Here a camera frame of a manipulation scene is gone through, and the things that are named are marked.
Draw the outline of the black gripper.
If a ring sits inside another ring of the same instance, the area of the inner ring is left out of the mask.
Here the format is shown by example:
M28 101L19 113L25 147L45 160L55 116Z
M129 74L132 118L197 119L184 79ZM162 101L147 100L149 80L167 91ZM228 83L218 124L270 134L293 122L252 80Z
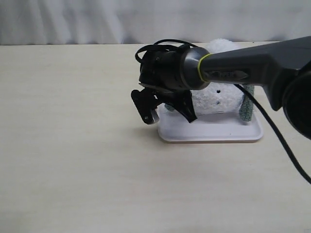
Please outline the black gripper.
M138 54L144 53L138 57L139 82L160 92L172 92L159 92L156 94L157 99L165 104L169 112L177 111L189 123L195 121L197 116L192 94L184 90L193 90L194 84L185 79L182 68L185 56L192 48L194 45L146 45L138 49Z

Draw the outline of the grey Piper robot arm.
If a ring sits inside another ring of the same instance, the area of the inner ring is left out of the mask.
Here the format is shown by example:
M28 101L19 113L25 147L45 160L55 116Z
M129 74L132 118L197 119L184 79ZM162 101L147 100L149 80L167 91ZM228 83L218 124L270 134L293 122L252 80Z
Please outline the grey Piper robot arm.
M311 136L311 39L296 38L244 49L212 53L192 43L163 39L136 55L139 84L131 98L144 123L157 122L156 108L165 103L188 122L196 120L192 90L210 83L261 86L270 106L283 109L290 124Z

